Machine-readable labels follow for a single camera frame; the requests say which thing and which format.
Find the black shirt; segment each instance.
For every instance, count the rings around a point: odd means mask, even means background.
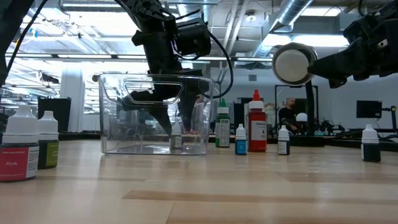
[[[288,108],[282,108],[279,110],[279,125],[282,126],[283,124],[286,125],[286,128],[289,128],[289,125],[286,124],[295,124],[296,122],[296,115],[293,110]]]

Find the pink label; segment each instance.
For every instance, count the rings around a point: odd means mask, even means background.
[[[39,147],[2,148],[0,151],[0,180],[23,180],[37,172]]]

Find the red bottle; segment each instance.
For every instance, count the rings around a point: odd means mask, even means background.
[[[265,152],[267,150],[267,122],[264,103],[259,91],[254,90],[253,100],[249,103],[248,151]]]

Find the person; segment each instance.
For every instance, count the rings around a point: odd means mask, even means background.
[[[279,125],[286,125],[286,128],[293,132],[297,132],[296,114],[294,112],[296,99],[289,97],[286,99],[286,106],[279,110]]]

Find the clear plastic container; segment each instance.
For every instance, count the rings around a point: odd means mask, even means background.
[[[134,74],[102,74],[98,80],[103,153],[206,154],[213,80]],[[170,147],[176,122],[182,149]]]

